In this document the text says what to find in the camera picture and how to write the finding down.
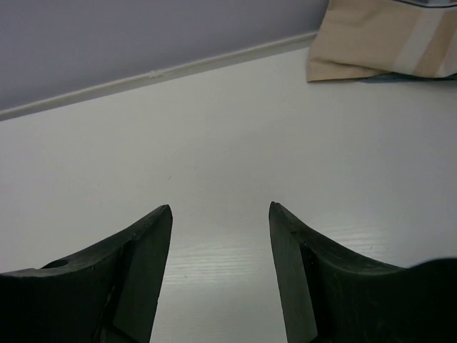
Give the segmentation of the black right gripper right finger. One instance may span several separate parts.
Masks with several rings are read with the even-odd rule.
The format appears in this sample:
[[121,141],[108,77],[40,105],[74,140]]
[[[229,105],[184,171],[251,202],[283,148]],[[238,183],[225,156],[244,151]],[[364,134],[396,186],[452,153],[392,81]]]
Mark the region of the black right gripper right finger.
[[356,253],[271,203],[289,342],[454,342],[456,260],[397,267]]

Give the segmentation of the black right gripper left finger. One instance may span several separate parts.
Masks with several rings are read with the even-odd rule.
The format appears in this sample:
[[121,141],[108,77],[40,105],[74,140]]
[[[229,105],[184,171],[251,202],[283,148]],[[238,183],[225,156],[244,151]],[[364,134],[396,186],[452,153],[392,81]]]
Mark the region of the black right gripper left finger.
[[163,205],[40,269],[1,274],[1,341],[149,342],[172,223]]

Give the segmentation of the blue beige checked placemat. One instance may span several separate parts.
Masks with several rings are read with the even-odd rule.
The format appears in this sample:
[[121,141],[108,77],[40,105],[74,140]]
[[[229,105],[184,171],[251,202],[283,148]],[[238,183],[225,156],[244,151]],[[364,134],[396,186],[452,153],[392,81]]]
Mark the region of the blue beige checked placemat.
[[456,74],[455,1],[330,1],[306,62],[308,82]]

